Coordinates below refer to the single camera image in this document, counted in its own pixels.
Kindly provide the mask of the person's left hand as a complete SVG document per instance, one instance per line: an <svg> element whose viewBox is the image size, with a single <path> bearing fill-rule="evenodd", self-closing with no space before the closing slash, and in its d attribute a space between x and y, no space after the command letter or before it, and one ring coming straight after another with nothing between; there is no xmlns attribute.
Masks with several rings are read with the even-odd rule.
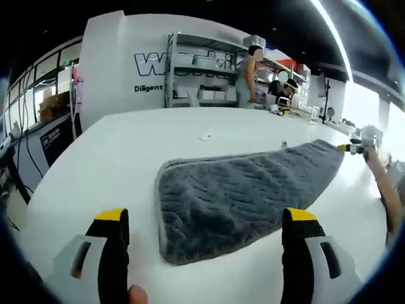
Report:
<svg viewBox="0 0 405 304"><path fill-rule="evenodd" d="M138 285L131 285L128 289L128 303L148 304L148 296L146 291Z"/></svg>

